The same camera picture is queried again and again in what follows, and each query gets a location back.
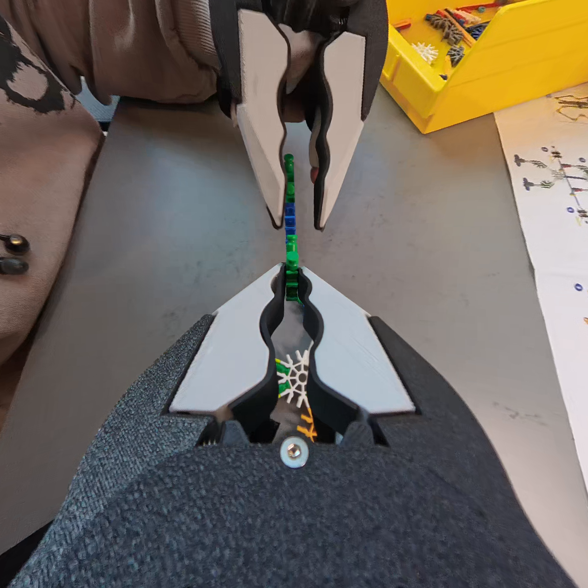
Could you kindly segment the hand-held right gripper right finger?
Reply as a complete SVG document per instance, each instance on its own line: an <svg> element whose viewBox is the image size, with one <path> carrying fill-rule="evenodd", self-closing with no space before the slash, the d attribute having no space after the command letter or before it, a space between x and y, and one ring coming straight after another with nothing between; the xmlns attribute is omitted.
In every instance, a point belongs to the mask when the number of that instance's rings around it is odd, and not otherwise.
<svg viewBox="0 0 588 588"><path fill-rule="evenodd" d="M415 414L374 326L379 319L306 267L298 282L303 328L312 340L307 398L313 415L343 435L353 422Z"/></svg>

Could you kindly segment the person's left hand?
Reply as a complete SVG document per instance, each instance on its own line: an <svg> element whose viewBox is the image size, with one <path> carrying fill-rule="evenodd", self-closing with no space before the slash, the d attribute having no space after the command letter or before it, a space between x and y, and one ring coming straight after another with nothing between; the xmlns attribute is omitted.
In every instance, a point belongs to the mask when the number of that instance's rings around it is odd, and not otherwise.
<svg viewBox="0 0 588 588"><path fill-rule="evenodd" d="M304 89L295 89L285 95L283 114L285 122L305 122L311 131L308 157L311 166L310 178L311 182L314 184L317 180L320 168L319 155L316 147L322 122L320 107L313 105L312 100L308 97L307 92Z"/></svg>

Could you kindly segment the pile of loose toy pieces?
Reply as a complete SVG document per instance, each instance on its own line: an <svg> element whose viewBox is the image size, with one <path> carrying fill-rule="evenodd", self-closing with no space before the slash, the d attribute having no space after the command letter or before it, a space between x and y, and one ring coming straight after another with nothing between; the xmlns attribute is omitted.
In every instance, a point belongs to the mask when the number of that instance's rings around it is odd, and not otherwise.
<svg viewBox="0 0 588 588"><path fill-rule="evenodd" d="M511 1L408 1L393 30L442 81L448 81L487 30L500 9Z"/></svg>

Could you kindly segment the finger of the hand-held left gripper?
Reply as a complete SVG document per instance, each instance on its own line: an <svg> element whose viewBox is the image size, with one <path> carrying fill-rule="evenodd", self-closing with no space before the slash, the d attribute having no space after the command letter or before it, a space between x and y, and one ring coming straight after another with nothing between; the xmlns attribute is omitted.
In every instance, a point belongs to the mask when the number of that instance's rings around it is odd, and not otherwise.
<svg viewBox="0 0 588 588"><path fill-rule="evenodd" d="M236 118L272 223L283 225L286 175L282 163L285 124L281 112L289 44L263 12L238 11L241 100Z"/></svg>
<svg viewBox="0 0 588 588"><path fill-rule="evenodd" d="M319 55L320 127L315 146L319 173L314 187L315 228L323 230L364 128L365 39L343 32Z"/></svg>

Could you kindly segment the black wired earphones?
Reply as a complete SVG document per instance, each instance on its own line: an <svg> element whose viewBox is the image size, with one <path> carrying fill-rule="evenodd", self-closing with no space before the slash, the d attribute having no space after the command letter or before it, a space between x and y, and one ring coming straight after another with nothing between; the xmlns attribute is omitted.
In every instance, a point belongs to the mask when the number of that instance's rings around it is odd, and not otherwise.
<svg viewBox="0 0 588 588"><path fill-rule="evenodd" d="M17 233L1 234L8 256L1 256L1 275L17 276L28 271L29 265L21 257L30 251L29 240Z"/></svg>

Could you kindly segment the yellow divided plastic bin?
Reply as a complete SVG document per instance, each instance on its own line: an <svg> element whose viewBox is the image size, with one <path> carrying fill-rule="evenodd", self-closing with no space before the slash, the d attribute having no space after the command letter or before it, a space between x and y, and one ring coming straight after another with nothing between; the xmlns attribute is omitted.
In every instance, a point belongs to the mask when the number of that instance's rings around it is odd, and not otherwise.
<svg viewBox="0 0 588 588"><path fill-rule="evenodd" d="M446 82L392 29L407 8L387 1L380 84L423 134L587 82L587 1L512 1Z"/></svg>

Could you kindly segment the white toy instruction sheet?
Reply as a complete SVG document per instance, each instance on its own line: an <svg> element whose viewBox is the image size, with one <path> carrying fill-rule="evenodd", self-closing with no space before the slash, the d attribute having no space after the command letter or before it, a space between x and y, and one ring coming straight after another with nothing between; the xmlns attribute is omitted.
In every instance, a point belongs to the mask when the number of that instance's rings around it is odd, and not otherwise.
<svg viewBox="0 0 588 588"><path fill-rule="evenodd" d="M587 83L499 111L495 122L587 480Z"/></svg>

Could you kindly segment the person's beige sweatshirt torso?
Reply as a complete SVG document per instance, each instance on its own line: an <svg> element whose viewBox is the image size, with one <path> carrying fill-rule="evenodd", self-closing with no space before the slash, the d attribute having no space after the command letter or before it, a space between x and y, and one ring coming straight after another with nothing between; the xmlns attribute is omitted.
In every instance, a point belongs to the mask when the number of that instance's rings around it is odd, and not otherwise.
<svg viewBox="0 0 588 588"><path fill-rule="evenodd" d="M103 140L91 114L1 17L1 234L30 243L21 257L28 271L1 275L1 422Z"/></svg>

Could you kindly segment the person's left forearm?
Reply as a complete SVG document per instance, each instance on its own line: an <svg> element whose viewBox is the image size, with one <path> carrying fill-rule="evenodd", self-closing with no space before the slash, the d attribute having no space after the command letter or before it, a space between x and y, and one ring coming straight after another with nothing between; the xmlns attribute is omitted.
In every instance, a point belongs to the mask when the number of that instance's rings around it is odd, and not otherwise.
<svg viewBox="0 0 588 588"><path fill-rule="evenodd" d="M1 1L1 16L72 93L199 104L217 92L209 1Z"/></svg>

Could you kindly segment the green and blue toy assembly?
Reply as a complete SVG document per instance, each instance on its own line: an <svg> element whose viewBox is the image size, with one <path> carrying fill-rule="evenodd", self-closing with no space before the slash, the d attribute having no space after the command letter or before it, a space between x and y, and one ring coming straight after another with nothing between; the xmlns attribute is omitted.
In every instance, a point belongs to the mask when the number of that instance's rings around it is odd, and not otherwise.
<svg viewBox="0 0 588 588"><path fill-rule="evenodd" d="M285 244L286 244L286 286L285 298L289 302L300 302L298 295L299 284L299 253L298 235L296 228L296 203L295 203L295 173L293 155L287 153L284 156L286 173L286 193L284 208Z"/></svg>

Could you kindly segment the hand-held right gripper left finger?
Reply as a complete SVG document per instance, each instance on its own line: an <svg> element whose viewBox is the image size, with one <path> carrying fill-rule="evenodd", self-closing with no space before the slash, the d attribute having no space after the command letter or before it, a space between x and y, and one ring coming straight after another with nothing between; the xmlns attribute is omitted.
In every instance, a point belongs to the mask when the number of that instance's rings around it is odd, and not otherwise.
<svg viewBox="0 0 588 588"><path fill-rule="evenodd" d="M278 397L272 335L283 320L285 284L279 263L214 312L169 413L236 420L245 432L269 420Z"/></svg>

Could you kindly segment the grey desk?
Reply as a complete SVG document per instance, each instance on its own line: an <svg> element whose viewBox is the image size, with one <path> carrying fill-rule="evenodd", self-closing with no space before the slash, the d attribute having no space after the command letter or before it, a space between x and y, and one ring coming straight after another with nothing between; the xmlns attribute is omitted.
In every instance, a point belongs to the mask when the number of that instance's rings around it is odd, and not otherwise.
<svg viewBox="0 0 588 588"><path fill-rule="evenodd" d="M493 115L422 135L382 88L326 229L291 124L302 263L381 317L475 414L587 587L587 498ZM120 102L1 437L1 552L55 515L121 395L283 257L216 102Z"/></svg>

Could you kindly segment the multicoloured toy hand assembly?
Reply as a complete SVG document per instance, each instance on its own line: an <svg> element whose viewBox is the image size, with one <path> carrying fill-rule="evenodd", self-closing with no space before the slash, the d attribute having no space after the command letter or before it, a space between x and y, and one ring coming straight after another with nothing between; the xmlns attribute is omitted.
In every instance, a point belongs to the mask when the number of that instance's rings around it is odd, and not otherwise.
<svg viewBox="0 0 588 588"><path fill-rule="evenodd" d="M294 359L290 355L286 355L285 359L277 358L275 367L278 377L278 398L296 407L300 412L300 422L296 426L297 432L315 443L318 439L318 431L307 396L310 351L310 348L303 352L296 350Z"/></svg>

